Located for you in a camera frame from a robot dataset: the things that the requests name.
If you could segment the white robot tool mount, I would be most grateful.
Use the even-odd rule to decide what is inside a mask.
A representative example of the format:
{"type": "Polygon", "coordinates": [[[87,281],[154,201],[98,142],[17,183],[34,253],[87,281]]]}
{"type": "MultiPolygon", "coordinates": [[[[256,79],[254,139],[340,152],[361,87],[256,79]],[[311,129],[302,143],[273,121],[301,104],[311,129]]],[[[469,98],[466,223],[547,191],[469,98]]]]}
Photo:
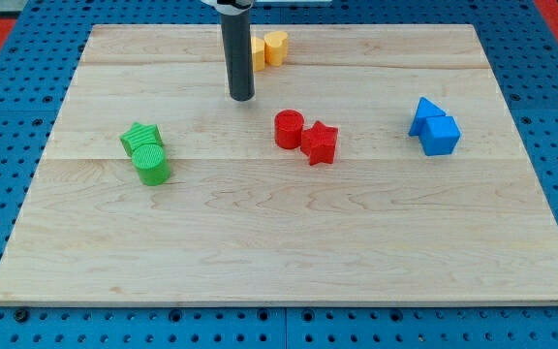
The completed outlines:
{"type": "Polygon", "coordinates": [[[204,4],[211,6],[216,11],[247,11],[254,0],[201,0],[204,4]]]}

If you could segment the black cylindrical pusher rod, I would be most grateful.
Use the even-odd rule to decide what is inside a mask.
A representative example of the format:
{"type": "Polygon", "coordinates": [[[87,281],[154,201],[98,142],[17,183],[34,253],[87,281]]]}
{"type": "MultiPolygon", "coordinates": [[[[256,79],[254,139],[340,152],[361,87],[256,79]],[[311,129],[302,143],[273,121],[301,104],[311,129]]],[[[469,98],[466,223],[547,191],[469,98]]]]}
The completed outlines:
{"type": "Polygon", "coordinates": [[[220,15],[220,24],[230,96],[238,102],[249,101],[255,95],[250,11],[220,15]]]}

